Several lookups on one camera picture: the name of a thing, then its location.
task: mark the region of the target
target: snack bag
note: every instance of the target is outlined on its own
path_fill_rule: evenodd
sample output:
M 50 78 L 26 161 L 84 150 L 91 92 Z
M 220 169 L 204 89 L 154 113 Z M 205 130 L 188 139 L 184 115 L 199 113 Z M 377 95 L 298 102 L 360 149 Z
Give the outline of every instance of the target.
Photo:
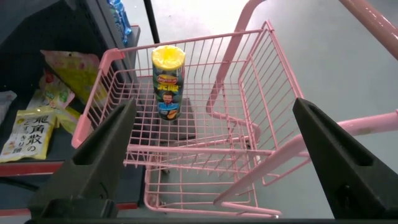
M 80 113 L 75 111 L 70 106 L 65 109 L 57 108 L 55 109 L 57 115 L 57 121 L 62 125 L 63 128 L 70 134 L 75 133 L 76 125 L 80 117 Z
M 32 99 L 30 99 L 29 104 L 27 105 L 26 109 L 34 109 L 38 108 L 41 106 L 47 106 L 49 105 L 49 101 L 44 97 L 42 90 L 36 90 L 35 93 L 32 96 Z
M 39 86 L 49 105 L 53 108 L 66 108 L 75 97 L 69 87 L 47 69 L 44 69 Z
M 0 162 L 25 157 L 45 159 L 55 119 L 54 109 L 49 106 L 19 110 L 11 135 L 1 151 Z
M 45 61 L 56 71 L 59 77 L 72 89 L 76 96 L 87 104 L 93 89 L 100 60 L 93 54 L 41 50 Z M 102 83 L 96 88 L 95 100 L 98 106 L 106 102 L 106 89 Z
M 15 98 L 17 98 L 17 95 L 13 91 L 0 92 L 0 124 L 6 117 L 8 108 Z
M 47 106 L 49 104 L 50 103 L 46 100 L 42 91 L 36 90 L 26 109 L 34 109 L 41 106 Z M 67 106 L 65 109 L 61 107 L 54 108 L 54 113 L 57 117 L 55 128 L 59 128 L 61 124 L 66 131 L 73 134 L 81 114 L 70 106 Z

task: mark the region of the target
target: snack can label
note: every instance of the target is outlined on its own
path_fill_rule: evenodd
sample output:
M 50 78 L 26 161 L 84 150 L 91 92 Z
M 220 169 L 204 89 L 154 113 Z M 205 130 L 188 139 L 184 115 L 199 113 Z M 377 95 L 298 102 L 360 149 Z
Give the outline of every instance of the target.
M 153 66 L 153 83 L 159 116 L 172 121 L 181 114 L 184 88 L 184 64 L 175 70 L 163 70 Z

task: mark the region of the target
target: cart handle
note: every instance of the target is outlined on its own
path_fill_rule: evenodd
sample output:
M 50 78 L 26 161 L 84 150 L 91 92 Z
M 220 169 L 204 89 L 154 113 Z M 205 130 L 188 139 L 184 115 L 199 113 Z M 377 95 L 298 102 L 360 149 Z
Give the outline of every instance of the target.
M 398 29 L 366 0 L 340 2 L 398 60 Z

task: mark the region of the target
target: packaged snack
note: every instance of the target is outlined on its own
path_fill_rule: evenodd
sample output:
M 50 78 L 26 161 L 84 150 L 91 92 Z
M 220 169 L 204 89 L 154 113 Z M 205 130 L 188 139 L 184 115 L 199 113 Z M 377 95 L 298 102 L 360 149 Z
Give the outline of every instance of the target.
M 29 110 L 47 105 L 49 105 L 49 102 L 44 97 L 42 91 L 36 90 L 26 109 Z M 54 113 L 57 117 L 55 128 L 59 128 L 61 124 L 66 131 L 68 131 L 70 134 L 73 134 L 81 114 L 70 106 L 67 106 L 66 108 L 54 108 Z
M 159 46 L 152 51 L 153 84 L 159 116 L 172 121 L 181 114 L 185 53 L 178 47 Z
M 59 121 L 62 127 L 70 134 L 73 134 L 75 132 L 80 113 L 70 106 L 67 106 L 65 109 L 57 108 L 55 109 L 55 113 L 57 115 L 57 121 Z
M 100 60 L 93 54 L 78 52 L 61 52 L 41 50 L 45 61 L 52 67 L 58 76 L 64 81 L 76 96 L 87 104 L 90 92 L 93 89 Z M 106 89 L 102 83 L 96 89 L 95 100 L 98 106 L 106 101 Z
M 54 109 L 49 106 L 19 110 L 12 132 L 0 154 L 0 162 L 25 157 L 45 159 L 55 125 Z
M 0 92 L 0 124 L 6 117 L 8 108 L 17 95 L 13 91 Z
M 47 106 L 49 105 L 49 101 L 44 97 L 42 90 L 36 90 L 35 93 L 32 96 L 32 99 L 30 99 L 29 104 L 27 105 L 26 109 L 34 109 L 38 108 L 41 106 Z
M 66 108 L 75 97 L 69 87 L 47 69 L 44 69 L 39 86 L 49 105 L 53 108 Z

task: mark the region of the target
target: store shelf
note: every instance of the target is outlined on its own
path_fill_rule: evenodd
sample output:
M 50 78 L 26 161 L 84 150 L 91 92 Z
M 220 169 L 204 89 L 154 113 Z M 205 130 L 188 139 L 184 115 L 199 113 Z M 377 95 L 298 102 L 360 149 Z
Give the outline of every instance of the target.
M 0 91 L 12 90 L 18 97 L 0 125 L 0 150 L 7 141 L 16 113 L 26 109 L 32 95 L 38 89 L 45 61 L 39 50 L 62 50 L 95 54 L 99 58 L 108 49 L 124 48 L 118 36 L 113 17 L 103 0 L 21 0 L 0 2 Z M 137 45 L 139 27 L 133 27 L 129 46 Z M 124 61 L 115 70 L 134 68 L 134 62 Z M 130 82 L 136 80 L 135 74 Z M 74 100 L 71 106 L 82 113 L 84 105 Z M 62 127 L 54 129 L 46 160 L 22 159 L 0 164 L 0 177 L 26 175 L 17 178 L 31 184 L 44 184 L 75 149 L 72 135 Z M 116 201 L 124 209 L 134 208 L 141 196 L 144 168 L 124 168 L 119 181 Z M 24 209 L 32 192 L 6 184 L 0 184 L 0 216 L 4 209 Z

